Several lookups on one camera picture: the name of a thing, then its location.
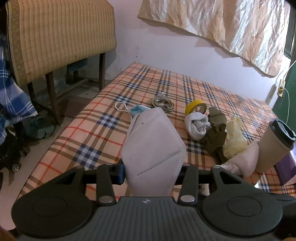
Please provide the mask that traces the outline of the olive green glove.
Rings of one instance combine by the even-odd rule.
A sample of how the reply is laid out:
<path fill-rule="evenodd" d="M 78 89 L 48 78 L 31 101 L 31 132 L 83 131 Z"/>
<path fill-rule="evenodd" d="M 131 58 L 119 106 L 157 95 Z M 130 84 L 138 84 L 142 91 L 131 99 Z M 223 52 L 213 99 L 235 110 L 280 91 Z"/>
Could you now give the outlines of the olive green glove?
<path fill-rule="evenodd" d="M 217 108 L 210 107 L 208 119 L 211 124 L 210 128 L 200 142 L 204 149 L 216 159 L 217 164 L 221 165 L 227 162 L 227 158 L 223 154 L 223 145 L 227 136 L 225 131 L 227 118 Z"/>

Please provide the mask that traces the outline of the green sandals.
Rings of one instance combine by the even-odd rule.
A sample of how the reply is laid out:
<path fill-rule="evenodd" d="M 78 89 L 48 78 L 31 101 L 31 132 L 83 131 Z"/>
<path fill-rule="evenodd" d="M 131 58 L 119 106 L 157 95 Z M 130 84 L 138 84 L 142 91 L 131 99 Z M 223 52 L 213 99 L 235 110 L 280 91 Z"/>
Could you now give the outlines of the green sandals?
<path fill-rule="evenodd" d="M 49 138 L 54 131 L 54 119 L 46 110 L 42 110 L 32 117 L 26 128 L 27 136 L 34 141 Z"/>

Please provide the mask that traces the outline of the white rolled sock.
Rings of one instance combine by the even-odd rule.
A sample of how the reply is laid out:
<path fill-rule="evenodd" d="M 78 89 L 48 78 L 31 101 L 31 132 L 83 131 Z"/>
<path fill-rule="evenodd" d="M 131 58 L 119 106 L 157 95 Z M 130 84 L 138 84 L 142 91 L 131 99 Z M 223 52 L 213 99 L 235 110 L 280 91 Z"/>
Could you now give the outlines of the white rolled sock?
<path fill-rule="evenodd" d="M 208 129 L 211 127 L 211 123 L 206 115 L 200 112 L 192 112 L 185 117 L 186 130 L 193 140 L 201 140 Z"/>

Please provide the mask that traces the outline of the beige wall curtain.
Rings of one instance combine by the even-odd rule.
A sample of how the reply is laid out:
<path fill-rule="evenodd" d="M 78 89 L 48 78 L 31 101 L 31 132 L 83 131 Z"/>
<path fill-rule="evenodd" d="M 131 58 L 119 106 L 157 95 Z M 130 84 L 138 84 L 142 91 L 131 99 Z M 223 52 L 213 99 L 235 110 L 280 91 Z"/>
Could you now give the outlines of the beige wall curtain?
<path fill-rule="evenodd" d="M 275 77 L 284 57 L 290 5 L 287 1 L 143 1 L 138 17 L 212 40 Z"/>

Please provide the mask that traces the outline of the purple packet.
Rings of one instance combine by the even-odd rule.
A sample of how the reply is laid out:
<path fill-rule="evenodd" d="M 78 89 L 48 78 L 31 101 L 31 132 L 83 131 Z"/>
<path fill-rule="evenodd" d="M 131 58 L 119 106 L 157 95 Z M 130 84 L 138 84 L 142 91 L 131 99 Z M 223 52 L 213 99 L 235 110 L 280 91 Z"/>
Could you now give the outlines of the purple packet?
<path fill-rule="evenodd" d="M 281 185 L 289 186 L 295 184 L 296 165 L 295 152 L 290 151 L 275 165 Z"/>

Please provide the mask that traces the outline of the white KN95 mask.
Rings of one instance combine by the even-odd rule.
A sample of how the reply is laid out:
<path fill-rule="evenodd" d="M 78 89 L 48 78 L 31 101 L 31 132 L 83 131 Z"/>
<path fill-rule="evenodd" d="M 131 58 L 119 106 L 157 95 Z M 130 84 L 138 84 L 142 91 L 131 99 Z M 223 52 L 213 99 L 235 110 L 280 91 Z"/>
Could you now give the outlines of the white KN95 mask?
<path fill-rule="evenodd" d="M 185 154 L 185 143 L 161 108 L 137 114 L 120 153 L 131 195 L 169 196 Z"/>

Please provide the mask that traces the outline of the green door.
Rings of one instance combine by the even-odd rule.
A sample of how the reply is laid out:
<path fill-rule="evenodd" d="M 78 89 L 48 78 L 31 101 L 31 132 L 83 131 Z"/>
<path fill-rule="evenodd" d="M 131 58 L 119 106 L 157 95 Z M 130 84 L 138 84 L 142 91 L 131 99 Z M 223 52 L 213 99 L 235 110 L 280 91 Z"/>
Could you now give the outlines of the green door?
<path fill-rule="evenodd" d="M 295 1 L 288 1 L 288 3 L 290 4 L 290 19 L 284 54 L 290 59 L 290 66 L 282 74 L 285 91 L 282 97 L 277 97 L 273 112 L 295 131 Z"/>

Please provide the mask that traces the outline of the white cloth sock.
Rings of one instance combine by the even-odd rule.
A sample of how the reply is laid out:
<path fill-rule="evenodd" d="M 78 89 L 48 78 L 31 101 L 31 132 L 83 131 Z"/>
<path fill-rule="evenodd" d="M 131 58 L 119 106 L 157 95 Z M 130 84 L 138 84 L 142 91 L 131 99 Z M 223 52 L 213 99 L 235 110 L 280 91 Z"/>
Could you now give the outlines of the white cloth sock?
<path fill-rule="evenodd" d="M 250 177 L 255 171 L 259 156 L 259 140 L 249 144 L 246 149 L 219 167 L 243 178 Z"/>

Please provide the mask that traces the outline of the woven wooden chair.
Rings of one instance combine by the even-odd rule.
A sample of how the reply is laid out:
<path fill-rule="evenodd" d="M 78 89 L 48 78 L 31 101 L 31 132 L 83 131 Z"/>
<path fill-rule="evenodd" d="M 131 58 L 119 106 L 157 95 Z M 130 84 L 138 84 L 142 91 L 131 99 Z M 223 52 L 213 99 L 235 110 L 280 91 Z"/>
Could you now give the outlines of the woven wooden chair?
<path fill-rule="evenodd" d="M 99 56 L 99 87 L 105 56 L 116 48 L 115 15 L 108 1 L 7 1 L 11 65 L 18 85 L 36 102 L 33 81 L 45 77 L 49 110 L 60 120 L 53 72 Z"/>

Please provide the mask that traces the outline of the folded blue mask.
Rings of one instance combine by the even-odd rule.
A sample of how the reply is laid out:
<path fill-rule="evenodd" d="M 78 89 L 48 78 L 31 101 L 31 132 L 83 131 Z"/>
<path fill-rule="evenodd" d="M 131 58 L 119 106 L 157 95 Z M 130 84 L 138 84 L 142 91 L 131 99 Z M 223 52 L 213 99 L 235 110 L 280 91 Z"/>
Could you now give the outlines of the folded blue mask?
<path fill-rule="evenodd" d="M 131 108 L 128 108 L 125 102 L 116 102 L 114 105 L 115 109 L 119 112 L 127 113 L 132 120 L 137 114 L 143 113 L 146 110 L 151 108 L 143 105 L 134 105 Z"/>

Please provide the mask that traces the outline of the wall power socket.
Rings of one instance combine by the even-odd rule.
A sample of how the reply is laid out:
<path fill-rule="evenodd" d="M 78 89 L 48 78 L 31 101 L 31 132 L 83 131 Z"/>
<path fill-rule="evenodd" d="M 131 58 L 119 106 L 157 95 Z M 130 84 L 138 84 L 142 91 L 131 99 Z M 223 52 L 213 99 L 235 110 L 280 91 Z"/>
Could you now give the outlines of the wall power socket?
<path fill-rule="evenodd" d="M 278 97 L 282 97 L 284 91 L 285 91 L 285 81 L 283 79 L 281 79 L 278 90 L 277 90 Z"/>

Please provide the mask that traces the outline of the yellow tape roll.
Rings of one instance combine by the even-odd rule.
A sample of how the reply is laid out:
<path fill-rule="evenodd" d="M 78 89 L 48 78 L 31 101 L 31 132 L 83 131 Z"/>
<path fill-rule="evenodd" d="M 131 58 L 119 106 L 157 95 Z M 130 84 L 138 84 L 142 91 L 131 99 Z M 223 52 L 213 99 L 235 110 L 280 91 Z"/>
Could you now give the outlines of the yellow tape roll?
<path fill-rule="evenodd" d="M 185 115 L 188 115 L 192 112 L 199 112 L 204 114 L 207 110 L 207 105 L 200 99 L 191 101 L 185 108 Z"/>

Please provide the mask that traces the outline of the plaid bed sheet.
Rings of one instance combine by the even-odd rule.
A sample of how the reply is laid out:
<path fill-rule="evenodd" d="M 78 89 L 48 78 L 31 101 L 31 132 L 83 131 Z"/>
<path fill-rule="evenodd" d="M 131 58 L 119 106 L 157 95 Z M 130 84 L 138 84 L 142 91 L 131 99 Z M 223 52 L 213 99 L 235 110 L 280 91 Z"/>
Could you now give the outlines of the plaid bed sheet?
<path fill-rule="evenodd" d="M 262 100 L 248 99 L 189 76 L 133 63 L 103 88 L 57 137 L 27 179 L 20 195 L 75 166 L 95 169 L 101 164 L 116 163 L 130 117 L 128 113 L 117 111 L 115 104 L 151 106 L 152 98 L 159 93 L 164 93 L 175 105 L 168 118 L 187 148 L 185 162 L 203 170 L 209 170 L 216 161 L 186 131 L 185 108 L 191 101 L 200 99 L 207 106 L 220 109 L 227 118 L 239 116 L 248 142 L 261 138 L 268 123 L 276 119 Z"/>

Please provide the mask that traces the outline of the blue checkered cloth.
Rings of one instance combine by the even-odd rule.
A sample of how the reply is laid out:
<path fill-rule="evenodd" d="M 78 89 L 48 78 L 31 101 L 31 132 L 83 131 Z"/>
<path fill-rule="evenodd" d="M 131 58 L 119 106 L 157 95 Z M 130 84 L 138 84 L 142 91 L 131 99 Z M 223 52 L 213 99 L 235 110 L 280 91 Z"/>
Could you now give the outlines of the blue checkered cloth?
<path fill-rule="evenodd" d="M 7 126 L 37 115 L 28 95 L 13 78 L 7 54 L 7 40 L 1 35 L 1 143 L 6 139 Z"/>

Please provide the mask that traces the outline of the pale yellow glove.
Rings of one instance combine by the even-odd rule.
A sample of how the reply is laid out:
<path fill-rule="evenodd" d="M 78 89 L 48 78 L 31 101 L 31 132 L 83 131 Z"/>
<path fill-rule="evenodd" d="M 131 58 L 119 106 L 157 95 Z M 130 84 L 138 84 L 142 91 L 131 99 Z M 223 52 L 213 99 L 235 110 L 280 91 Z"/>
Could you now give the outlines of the pale yellow glove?
<path fill-rule="evenodd" d="M 241 128 L 243 122 L 240 117 L 234 115 L 226 124 L 226 140 L 223 145 L 223 154 L 227 160 L 244 151 L 248 145 Z"/>

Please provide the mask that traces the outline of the paper coffee cup black lid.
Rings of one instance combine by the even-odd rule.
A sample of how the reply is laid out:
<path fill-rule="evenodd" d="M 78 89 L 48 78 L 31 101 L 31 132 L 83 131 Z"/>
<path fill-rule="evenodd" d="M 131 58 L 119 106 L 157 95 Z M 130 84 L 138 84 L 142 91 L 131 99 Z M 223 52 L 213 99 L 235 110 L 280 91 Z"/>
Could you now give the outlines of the paper coffee cup black lid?
<path fill-rule="evenodd" d="M 265 173 L 285 157 L 295 143 L 295 132 L 283 121 L 270 121 L 258 142 L 259 156 L 255 171 Z"/>

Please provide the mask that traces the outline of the pink cardboard box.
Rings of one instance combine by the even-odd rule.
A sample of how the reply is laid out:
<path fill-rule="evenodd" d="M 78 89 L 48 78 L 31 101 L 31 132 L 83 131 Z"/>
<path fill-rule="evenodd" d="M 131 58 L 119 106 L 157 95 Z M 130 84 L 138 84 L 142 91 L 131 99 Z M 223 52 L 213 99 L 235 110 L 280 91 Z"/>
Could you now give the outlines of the pink cardboard box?
<path fill-rule="evenodd" d="M 295 196 L 295 148 L 288 148 L 278 138 L 262 138 L 250 181 L 266 192 Z"/>

